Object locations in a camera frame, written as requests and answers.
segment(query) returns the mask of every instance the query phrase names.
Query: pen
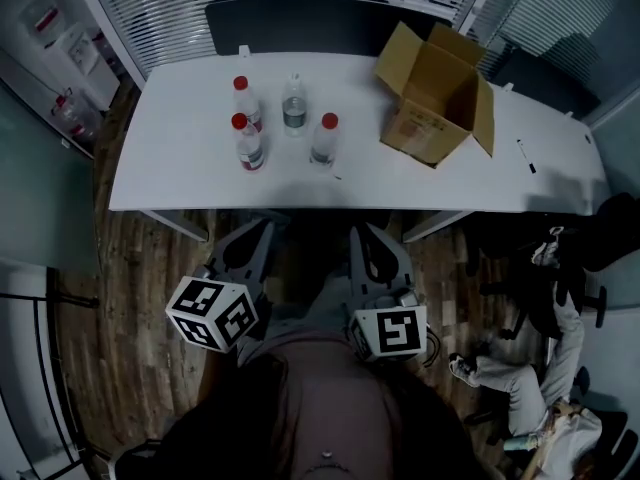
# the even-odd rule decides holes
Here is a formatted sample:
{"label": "pen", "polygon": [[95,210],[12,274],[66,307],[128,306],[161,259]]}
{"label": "pen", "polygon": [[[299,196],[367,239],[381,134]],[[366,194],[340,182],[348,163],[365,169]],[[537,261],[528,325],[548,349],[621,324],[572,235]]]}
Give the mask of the pen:
{"label": "pen", "polygon": [[524,147],[522,146],[522,141],[520,139],[518,139],[516,142],[518,143],[518,146],[520,146],[520,151],[522,151],[522,156],[524,157],[524,159],[529,164],[529,169],[531,169],[531,173],[535,174],[536,173],[536,168],[533,166],[531,161],[527,158],[527,154],[524,152]]}

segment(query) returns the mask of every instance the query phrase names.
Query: person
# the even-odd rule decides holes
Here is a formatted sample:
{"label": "person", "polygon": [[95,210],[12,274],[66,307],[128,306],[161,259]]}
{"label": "person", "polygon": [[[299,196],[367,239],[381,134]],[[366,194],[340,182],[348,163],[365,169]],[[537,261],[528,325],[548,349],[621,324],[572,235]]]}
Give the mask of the person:
{"label": "person", "polygon": [[173,425],[147,476],[488,478],[433,389],[357,358],[349,296],[349,279],[332,275],[308,310],[274,307],[265,338],[243,338],[237,367]]}
{"label": "person", "polygon": [[561,306],[556,302],[555,287],[553,291],[553,310],[562,336],[541,384],[530,365],[513,366],[488,356],[472,361],[452,354],[449,369],[471,387],[509,393],[509,432],[513,436],[547,432],[549,441],[535,457],[533,478],[587,478],[593,469],[593,457],[588,452],[600,438],[602,424],[588,409],[569,405],[584,326],[571,295],[567,294]]}

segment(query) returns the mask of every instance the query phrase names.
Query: wooden floor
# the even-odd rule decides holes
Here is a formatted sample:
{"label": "wooden floor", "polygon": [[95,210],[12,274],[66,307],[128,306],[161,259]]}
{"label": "wooden floor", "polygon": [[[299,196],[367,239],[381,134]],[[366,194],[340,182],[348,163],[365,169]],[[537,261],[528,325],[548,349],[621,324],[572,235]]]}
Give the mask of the wooden floor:
{"label": "wooden floor", "polygon": [[[88,442],[107,455],[123,445],[161,437],[167,421],[193,407],[205,353],[179,338],[164,307],[180,278],[207,258],[216,238],[235,222],[224,212],[188,215],[210,231],[209,242],[199,244],[142,214],[107,211],[137,97],[130,82],[123,84],[96,146],[95,218],[102,274],[86,278],[64,273],[59,278],[68,292],[100,298],[97,310],[60,305],[56,323],[62,370],[78,423]],[[397,238],[401,220],[402,214],[393,214],[388,227]],[[454,351],[468,353],[488,334],[511,325],[513,308],[504,297],[483,298],[478,293],[481,282],[501,280],[506,265],[482,258],[478,275],[468,277],[458,226],[409,244],[408,251],[420,300],[442,342],[435,363],[429,368],[416,365],[415,373],[464,417],[476,409],[479,390],[453,379],[447,357]],[[292,258],[296,255],[283,255],[267,281],[267,292],[278,299],[274,302],[309,298],[300,289],[287,289],[304,286],[282,275],[299,271]],[[520,338],[503,353],[514,362],[530,362],[539,357],[540,349],[539,336],[525,325]],[[471,429],[471,435],[477,452],[497,464],[500,447],[485,444],[489,427]]]}

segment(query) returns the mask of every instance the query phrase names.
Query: water bottle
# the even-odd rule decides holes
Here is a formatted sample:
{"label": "water bottle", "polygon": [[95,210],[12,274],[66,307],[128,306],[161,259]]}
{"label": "water bottle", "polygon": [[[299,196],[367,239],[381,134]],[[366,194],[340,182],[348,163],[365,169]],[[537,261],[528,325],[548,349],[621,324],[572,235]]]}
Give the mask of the water bottle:
{"label": "water bottle", "polygon": [[262,116],[260,105],[249,87],[246,76],[237,76],[233,80],[233,97],[236,101],[236,112],[247,116],[249,122],[255,126],[256,130],[262,131]]}
{"label": "water bottle", "polygon": [[535,432],[524,436],[512,437],[504,442],[504,451],[535,450],[542,445],[543,438],[543,435]]}
{"label": "water bottle", "polygon": [[309,161],[322,167],[331,167],[338,146],[338,116],[328,113],[313,134]]}
{"label": "water bottle", "polygon": [[282,119],[284,131],[289,137],[300,137],[304,134],[304,125],[307,122],[307,98],[298,73],[289,75],[284,86]]}
{"label": "water bottle", "polygon": [[264,165],[264,150],[258,130],[242,113],[234,114],[231,125],[235,130],[236,151],[242,167],[252,172],[259,170]]}
{"label": "water bottle", "polygon": [[58,96],[51,115],[58,126],[74,139],[94,142],[98,138],[102,116],[82,96],[75,97],[70,92],[66,96]]}

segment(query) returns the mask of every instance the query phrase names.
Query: bottle label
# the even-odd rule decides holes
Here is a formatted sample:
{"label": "bottle label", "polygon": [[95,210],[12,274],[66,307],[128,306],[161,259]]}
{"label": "bottle label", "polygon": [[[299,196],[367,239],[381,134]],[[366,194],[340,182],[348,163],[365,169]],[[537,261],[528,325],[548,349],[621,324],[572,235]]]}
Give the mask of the bottle label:
{"label": "bottle label", "polygon": [[258,132],[262,131],[262,119],[260,119],[260,110],[256,110],[250,116],[247,116],[247,120],[256,127]]}
{"label": "bottle label", "polygon": [[77,124],[71,129],[69,133],[71,134],[72,137],[82,135],[84,133],[84,126],[82,126],[81,124]]}
{"label": "bottle label", "polygon": [[247,171],[255,171],[262,166],[264,162],[264,154],[262,153],[262,146],[256,149],[253,153],[243,154],[240,153],[240,162],[242,163],[242,167],[244,167]]}
{"label": "bottle label", "polygon": [[322,154],[315,148],[311,148],[311,155],[309,160],[312,163],[320,165],[331,165],[333,163],[329,155]]}
{"label": "bottle label", "polygon": [[298,115],[287,114],[286,112],[282,113],[284,119],[284,125],[287,128],[302,128],[304,126],[305,121],[307,120],[307,113],[303,112]]}

